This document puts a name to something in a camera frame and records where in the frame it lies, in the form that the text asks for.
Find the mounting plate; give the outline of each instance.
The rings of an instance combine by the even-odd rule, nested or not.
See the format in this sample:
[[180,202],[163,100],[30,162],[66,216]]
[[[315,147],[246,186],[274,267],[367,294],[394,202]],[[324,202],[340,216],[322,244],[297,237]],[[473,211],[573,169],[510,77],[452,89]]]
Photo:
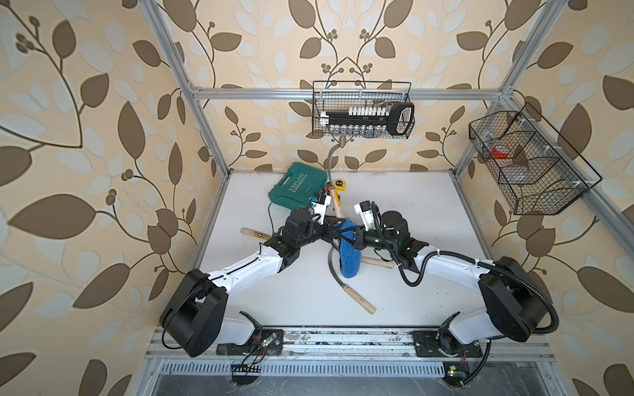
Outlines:
[[[417,357],[446,357],[443,355],[437,347],[438,341],[436,340],[437,331],[412,331],[411,335],[414,338],[414,348],[416,349]],[[467,350],[467,357],[482,357],[482,350],[475,344],[475,341],[466,345],[464,349],[459,351],[458,357],[462,357],[464,350]]]

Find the leaf-patterned wallpaper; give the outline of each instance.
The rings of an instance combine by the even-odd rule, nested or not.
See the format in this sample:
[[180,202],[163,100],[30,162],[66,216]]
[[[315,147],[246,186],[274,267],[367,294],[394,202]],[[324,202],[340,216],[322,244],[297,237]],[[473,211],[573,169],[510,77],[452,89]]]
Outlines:
[[[596,188],[631,221],[633,38],[632,2],[570,0],[515,92],[600,172]],[[462,181],[494,253],[513,257],[548,288],[561,319],[548,339],[569,388],[579,396],[634,394],[634,260],[581,200],[557,216],[514,216],[481,158]]]
[[277,100],[204,102],[207,118],[233,169],[284,171],[293,162],[336,170],[452,169],[469,140],[467,125],[484,111],[482,101],[415,101],[416,124],[408,139],[335,140],[311,131],[310,104]]
[[220,176],[136,1],[0,26],[0,393],[123,395]]
[[202,87],[497,88],[545,1],[157,0]]

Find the yellow tape measure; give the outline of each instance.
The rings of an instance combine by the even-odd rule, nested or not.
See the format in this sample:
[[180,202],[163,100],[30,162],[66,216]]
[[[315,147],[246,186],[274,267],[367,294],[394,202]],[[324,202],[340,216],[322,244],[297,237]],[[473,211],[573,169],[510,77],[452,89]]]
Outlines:
[[335,189],[339,190],[339,191],[345,191],[346,190],[346,182],[341,180],[341,179],[337,179],[334,181],[335,184]]

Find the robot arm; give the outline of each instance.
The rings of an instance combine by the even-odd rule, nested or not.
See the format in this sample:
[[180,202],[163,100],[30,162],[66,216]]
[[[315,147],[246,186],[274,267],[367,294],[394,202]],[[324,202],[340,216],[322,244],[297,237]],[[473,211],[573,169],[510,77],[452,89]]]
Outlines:
[[[326,201],[316,203],[327,206]],[[221,340],[222,343],[244,344],[254,326],[244,319],[240,322],[224,317],[229,297],[283,271],[299,257],[302,246],[319,239],[329,243],[336,239],[347,240],[358,250],[368,246],[377,249],[390,246],[403,277],[403,270],[409,269],[419,274],[420,279],[425,273],[432,274],[480,292],[485,306],[457,312],[439,328],[441,349],[448,355],[478,339],[507,336],[524,342],[545,316],[547,309],[543,301],[527,289],[538,291],[539,288],[516,261],[503,257],[497,262],[476,260],[473,263],[465,256],[442,252],[411,238],[407,222],[400,213],[384,213],[377,225],[368,216],[371,205],[368,202],[359,205],[364,226],[355,227],[353,239],[342,234],[349,231],[341,230],[345,219],[325,216],[324,210],[311,215],[306,209],[296,209],[284,227],[265,242],[259,252],[208,274],[198,269],[188,272],[161,315],[161,325],[192,357]],[[502,269],[512,273],[516,282],[500,277]],[[415,286],[418,283],[420,280],[408,284]]]

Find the black wire basket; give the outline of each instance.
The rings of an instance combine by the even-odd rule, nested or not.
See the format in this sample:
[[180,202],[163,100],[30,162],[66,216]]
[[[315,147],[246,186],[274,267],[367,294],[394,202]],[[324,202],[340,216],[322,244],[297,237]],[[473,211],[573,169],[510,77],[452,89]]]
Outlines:
[[314,81],[313,134],[407,139],[415,123],[410,87],[409,82]]
[[[529,103],[519,112],[496,112],[469,124],[469,139],[491,172],[515,215],[561,213],[602,180],[601,175],[545,118],[557,133],[549,143],[535,126],[539,114]],[[582,176],[573,160],[584,165]]]

